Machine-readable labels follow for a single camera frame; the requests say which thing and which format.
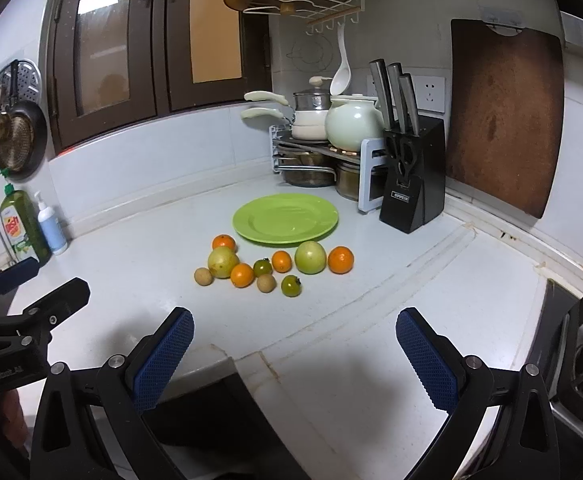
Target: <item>white teapot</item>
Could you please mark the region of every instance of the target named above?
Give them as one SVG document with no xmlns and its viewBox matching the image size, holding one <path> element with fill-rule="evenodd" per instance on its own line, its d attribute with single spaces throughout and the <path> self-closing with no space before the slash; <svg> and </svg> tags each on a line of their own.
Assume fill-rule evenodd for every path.
<svg viewBox="0 0 583 480">
<path fill-rule="evenodd" d="M 364 139 L 383 136 L 382 113 L 376 109 L 378 98 L 362 94 L 331 98 L 325 118 L 329 142 L 348 152 L 360 152 Z"/>
</svg>

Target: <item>blue gripper pad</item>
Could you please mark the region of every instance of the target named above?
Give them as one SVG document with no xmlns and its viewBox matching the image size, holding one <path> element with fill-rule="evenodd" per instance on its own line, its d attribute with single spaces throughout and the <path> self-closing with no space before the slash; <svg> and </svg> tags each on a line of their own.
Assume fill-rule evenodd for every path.
<svg viewBox="0 0 583 480">
<path fill-rule="evenodd" d="M 415 311 L 415 315 L 412 316 L 410 311 Z M 458 405 L 458 381 L 425 331 L 438 337 L 415 309 L 403 310 L 398 315 L 396 338 L 400 346 L 433 405 L 451 415 Z"/>
<path fill-rule="evenodd" d="M 155 345 L 149 358 L 134 377 L 134 408 L 138 413 L 156 407 L 192 339 L 194 318 L 191 312 L 182 309 L 180 316 Z"/>
</svg>

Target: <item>scissors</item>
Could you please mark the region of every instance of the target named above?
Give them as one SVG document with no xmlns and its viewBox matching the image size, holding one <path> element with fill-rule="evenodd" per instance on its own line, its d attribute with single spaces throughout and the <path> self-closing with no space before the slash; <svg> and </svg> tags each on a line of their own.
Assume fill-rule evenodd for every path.
<svg viewBox="0 0 583 480">
<path fill-rule="evenodd" d="M 418 159 L 413 140 L 406 136 L 385 132 L 385 144 L 387 146 L 387 154 L 396 161 L 398 181 L 401 184 L 408 185 L 409 177 Z"/>
</svg>

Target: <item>wooden cutting board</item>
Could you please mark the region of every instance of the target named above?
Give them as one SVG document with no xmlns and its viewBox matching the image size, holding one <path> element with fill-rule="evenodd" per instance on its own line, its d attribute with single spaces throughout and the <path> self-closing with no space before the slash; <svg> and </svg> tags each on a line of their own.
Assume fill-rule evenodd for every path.
<svg viewBox="0 0 583 480">
<path fill-rule="evenodd" d="M 556 173 L 565 106 L 560 40 L 506 37 L 452 20 L 447 175 L 541 218 Z"/>
</svg>

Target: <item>label on bottle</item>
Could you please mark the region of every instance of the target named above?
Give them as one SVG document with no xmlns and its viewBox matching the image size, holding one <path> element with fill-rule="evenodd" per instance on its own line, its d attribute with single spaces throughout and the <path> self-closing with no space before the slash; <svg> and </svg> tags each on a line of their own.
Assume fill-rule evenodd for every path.
<svg viewBox="0 0 583 480">
<path fill-rule="evenodd" d="M 47 220 L 40 222 L 40 225 L 45 240 L 47 240 L 47 245 L 49 245 L 53 253 L 56 253 L 65 247 L 67 239 L 62 232 L 62 228 L 60 227 L 56 216 L 50 216 Z"/>
<path fill-rule="evenodd" d="M 9 245 L 14 249 L 14 254 L 19 262 L 33 257 L 38 260 L 36 251 L 25 231 L 23 221 L 21 220 L 16 208 L 12 205 L 7 206 L 0 212 L 0 218 L 3 222 L 3 229 L 8 236 Z"/>
</svg>

